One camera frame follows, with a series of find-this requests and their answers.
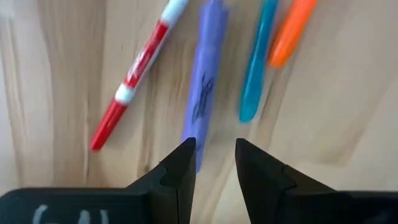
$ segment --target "blue marker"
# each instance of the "blue marker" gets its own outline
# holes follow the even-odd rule
[[[278,0],[264,0],[262,12],[257,27],[254,48],[246,70],[244,80],[241,111],[241,122],[250,122],[257,113],[264,83],[266,55],[268,52],[269,36],[274,23]]]

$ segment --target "wood grain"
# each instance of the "wood grain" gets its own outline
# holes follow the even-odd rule
[[[88,141],[167,0],[0,0],[0,193],[124,187],[181,140],[199,8],[191,0],[100,153]],[[261,0],[230,7],[192,223],[249,223],[236,138],[336,189],[398,190],[395,0],[320,1],[294,56],[267,70],[259,112],[240,94]],[[280,2],[279,26],[290,6]]]

